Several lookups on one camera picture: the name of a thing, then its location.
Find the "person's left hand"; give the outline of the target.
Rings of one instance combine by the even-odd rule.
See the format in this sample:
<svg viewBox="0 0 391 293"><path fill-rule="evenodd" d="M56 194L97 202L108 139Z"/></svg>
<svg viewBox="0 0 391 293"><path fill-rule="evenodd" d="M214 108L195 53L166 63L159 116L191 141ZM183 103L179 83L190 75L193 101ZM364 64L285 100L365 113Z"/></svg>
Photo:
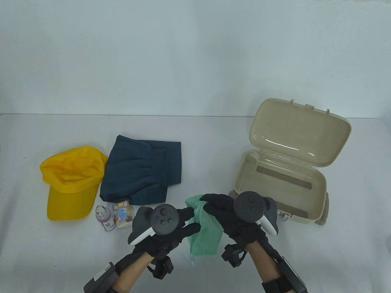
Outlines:
<svg viewBox="0 0 391 293"><path fill-rule="evenodd" d="M169 204L159 205L155 209L140 207L133 220L133 231L128 237L128 244L135 248L115 265L116 269L123 271L145 252L153 259L165 257L184 238L201 230L198 223L185 225L193 217L194 209L191 207L175 209Z"/></svg>

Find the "person's right hand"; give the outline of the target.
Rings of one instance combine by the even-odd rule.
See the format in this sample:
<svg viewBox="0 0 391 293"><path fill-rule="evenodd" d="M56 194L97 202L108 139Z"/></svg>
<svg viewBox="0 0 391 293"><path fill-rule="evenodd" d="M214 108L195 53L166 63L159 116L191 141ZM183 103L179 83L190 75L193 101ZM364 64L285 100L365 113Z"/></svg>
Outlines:
<svg viewBox="0 0 391 293"><path fill-rule="evenodd" d="M217 219L224 233L239 246L246 248L248 244L257 241L269 256L279 257L279 253L268 242L268 237L260 226L247 223L235 214L233 198L225 194L204 194L200 199L206 202L204 210Z"/></svg>

